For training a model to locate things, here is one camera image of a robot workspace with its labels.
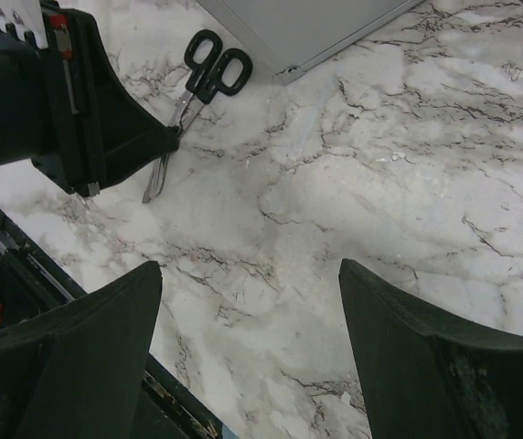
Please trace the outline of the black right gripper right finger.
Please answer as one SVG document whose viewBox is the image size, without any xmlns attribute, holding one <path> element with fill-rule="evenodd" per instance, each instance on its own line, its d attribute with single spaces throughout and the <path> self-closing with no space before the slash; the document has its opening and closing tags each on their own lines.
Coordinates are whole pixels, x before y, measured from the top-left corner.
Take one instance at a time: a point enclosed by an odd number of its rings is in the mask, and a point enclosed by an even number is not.
<svg viewBox="0 0 523 439">
<path fill-rule="evenodd" d="M 523 438 L 523 337 L 477 324 L 350 259 L 338 281 L 376 438 Z"/>
</svg>

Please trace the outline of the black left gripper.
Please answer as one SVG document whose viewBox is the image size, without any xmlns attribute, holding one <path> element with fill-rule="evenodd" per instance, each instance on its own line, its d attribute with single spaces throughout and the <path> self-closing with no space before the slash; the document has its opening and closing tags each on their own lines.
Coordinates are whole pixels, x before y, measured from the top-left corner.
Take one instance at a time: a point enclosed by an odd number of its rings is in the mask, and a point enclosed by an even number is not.
<svg viewBox="0 0 523 439">
<path fill-rule="evenodd" d="M 35 48 L 42 124 L 35 168 L 65 192 L 93 197 L 179 146 L 178 132 L 145 110 L 112 69 L 95 18 L 41 2 L 48 41 Z"/>
</svg>

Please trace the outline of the grey metal medicine box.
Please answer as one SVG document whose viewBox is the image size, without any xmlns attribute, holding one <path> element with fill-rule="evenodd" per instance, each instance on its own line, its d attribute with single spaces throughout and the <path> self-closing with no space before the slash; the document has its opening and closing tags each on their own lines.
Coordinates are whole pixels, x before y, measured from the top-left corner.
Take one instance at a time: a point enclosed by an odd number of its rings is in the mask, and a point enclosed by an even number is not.
<svg viewBox="0 0 523 439">
<path fill-rule="evenodd" d="M 419 0 L 200 0 L 273 77 L 290 83 Z"/>
</svg>

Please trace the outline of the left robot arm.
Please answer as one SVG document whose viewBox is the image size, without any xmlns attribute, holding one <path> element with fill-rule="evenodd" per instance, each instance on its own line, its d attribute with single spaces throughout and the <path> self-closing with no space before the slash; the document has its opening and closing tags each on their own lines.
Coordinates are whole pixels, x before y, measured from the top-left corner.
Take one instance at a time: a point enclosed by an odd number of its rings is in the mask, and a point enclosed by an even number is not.
<svg viewBox="0 0 523 439">
<path fill-rule="evenodd" d="M 177 129 L 121 84 L 91 14 L 44 1 L 41 18 L 45 48 L 0 8 L 0 166 L 30 160 L 88 198 L 177 150 Z"/>
</svg>

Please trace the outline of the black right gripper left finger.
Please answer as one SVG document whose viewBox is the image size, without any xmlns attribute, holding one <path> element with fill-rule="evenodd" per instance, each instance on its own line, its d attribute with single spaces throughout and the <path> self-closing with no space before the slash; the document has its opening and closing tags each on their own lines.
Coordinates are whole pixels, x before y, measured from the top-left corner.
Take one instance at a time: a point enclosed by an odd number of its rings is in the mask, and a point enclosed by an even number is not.
<svg viewBox="0 0 523 439">
<path fill-rule="evenodd" d="M 145 262 L 0 330 L 0 438 L 128 438 L 162 274 Z"/>
</svg>

